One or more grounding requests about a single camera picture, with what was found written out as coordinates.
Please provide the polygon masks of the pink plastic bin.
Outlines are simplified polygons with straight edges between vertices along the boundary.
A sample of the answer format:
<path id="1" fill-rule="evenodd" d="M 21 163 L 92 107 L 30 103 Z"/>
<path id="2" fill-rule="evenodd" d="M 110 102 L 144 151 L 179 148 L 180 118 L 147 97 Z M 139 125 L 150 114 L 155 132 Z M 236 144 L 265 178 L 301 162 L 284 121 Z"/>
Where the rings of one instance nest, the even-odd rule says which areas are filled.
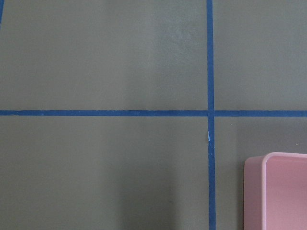
<path id="1" fill-rule="evenodd" d="M 307 156 L 272 152 L 244 163 L 244 229 L 307 228 Z"/>

